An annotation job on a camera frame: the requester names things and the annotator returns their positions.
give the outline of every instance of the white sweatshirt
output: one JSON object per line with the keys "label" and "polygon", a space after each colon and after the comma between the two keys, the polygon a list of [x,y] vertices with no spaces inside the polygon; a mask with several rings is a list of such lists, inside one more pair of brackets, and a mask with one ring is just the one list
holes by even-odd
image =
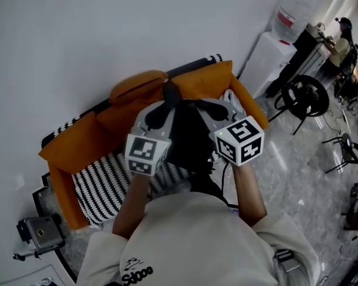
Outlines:
{"label": "white sweatshirt", "polygon": [[[286,273],[274,251],[301,265]],[[318,257],[293,221],[269,214],[250,228],[221,200],[198,192],[159,198],[129,240],[92,235],[78,286],[316,285]]]}

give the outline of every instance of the printed logo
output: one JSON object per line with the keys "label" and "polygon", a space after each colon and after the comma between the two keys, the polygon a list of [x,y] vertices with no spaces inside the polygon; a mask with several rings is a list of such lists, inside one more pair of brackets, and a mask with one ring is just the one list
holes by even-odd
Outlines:
{"label": "printed logo", "polygon": [[129,259],[126,262],[124,271],[130,271],[130,273],[126,273],[122,276],[122,282],[124,286],[136,284],[137,282],[142,281],[142,279],[153,273],[153,269],[150,266],[147,268],[143,268],[142,270],[136,270],[136,266],[142,264],[144,264],[144,262],[141,262],[135,257]]}

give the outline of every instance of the orange cushion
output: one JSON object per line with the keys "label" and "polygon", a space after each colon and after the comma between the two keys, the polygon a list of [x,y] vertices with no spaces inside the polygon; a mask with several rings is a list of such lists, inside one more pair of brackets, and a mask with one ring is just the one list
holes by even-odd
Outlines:
{"label": "orange cushion", "polygon": [[171,79],[183,98],[219,98],[228,89],[232,74],[232,61],[223,61]]}
{"label": "orange cushion", "polygon": [[242,83],[231,74],[230,89],[236,94],[247,116],[252,116],[262,129],[269,126],[268,119]]}
{"label": "orange cushion", "polygon": [[48,163],[53,191],[60,204],[67,224],[73,229],[88,226],[88,221],[79,206],[71,174]]}
{"label": "orange cushion", "polygon": [[158,70],[131,76],[113,88],[109,101],[119,105],[136,100],[146,92],[159,87],[167,77],[167,73]]}
{"label": "orange cushion", "polygon": [[97,116],[97,120],[107,130],[111,131],[117,139],[126,141],[127,135],[130,133],[139,112],[158,101],[163,101],[161,86],[146,92],[141,98],[133,102],[109,107]]}
{"label": "orange cushion", "polygon": [[39,155],[55,167],[75,174],[121,145],[92,111],[56,136]]}

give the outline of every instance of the marble floor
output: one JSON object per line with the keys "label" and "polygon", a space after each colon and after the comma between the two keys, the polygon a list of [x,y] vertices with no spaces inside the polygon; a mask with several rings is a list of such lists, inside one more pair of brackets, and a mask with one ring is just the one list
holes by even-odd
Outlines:
{"label": "marble floor", "polygon": [[[344,108],[347,125],[341,106],[332,91],[328,92],[330,112],[324,115],[326,121],[323,116],[308,118],[293,136],[300,121],[288,111],[281,114],[266,129],[264,152],[252,165],[268,211],[283,210],[293,218],[319,255],[322,269],[319,285],[335,286],[358,255],[358,239],[351,240],[358,232],[344,231],[345,222],[340,215],[349,207],[350,188],[358,182],[358,165],[349,164],[326,175],[325,170],[341,162],[341,150],[337,144],[321,142],[338,136],[338,131],[330,129],[329,124],[349,133],[358,143],[358,115],[353,116]],[[274,99],[260,97],[257,102],[268,118],[276,114]],[[214,167],[212,178],[220,184],[224,163]],[[226,171],[224,196],[230,203],[237,203],[231,168]],[[60,213],[53,191],[46,191],[41,203],[47,212]],[[111,221],[105,223],[105,231],[111,228]],[[71,231],[64,222],[62,230],[67,237],[61,251],[78,274],[88,239],[97,230]]]}

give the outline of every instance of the black and white striped cushion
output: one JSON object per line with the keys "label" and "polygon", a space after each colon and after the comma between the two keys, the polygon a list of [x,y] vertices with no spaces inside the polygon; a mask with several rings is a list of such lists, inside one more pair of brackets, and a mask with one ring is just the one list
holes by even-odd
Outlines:
{"label": "black and white striped cushion", "polygon": [[[150,193],[152,197],[157,196],[189,176],[185,169],[164,162],[152,177]],[[124,155],[115,153],[109,153],[72,177],[82,212],[89,225],[97,228],[116,216],[131,181]]]}
{"label": "black and white striped cushion", "polygon": [[221,55],[219,53],[209,55],[206,58],[209,61],[215,61],[215,63],[220,63],[223,61],[223,58],[221,57]]}
{"label": "black and white striped cushion", "polygon": [[71,120],[70,122],[65,123],[63,126],[59,127],[58,129],[56,129],[53,132],[54,137],[58,136],[60,133],[62,133],[62,131],[64,131],[65,129],[68,129],[69,127],[71,127],[71,125],[73,125],[74,123],[76,123],[79,119],[81,118],[81,116],[75,117],[73,120]]}
{"label": "black and white striped cushion", "polygon": [[208,162],[218,163],[220,160],[220,155],[216,151],[213,151],[210,158],[208,159]]}

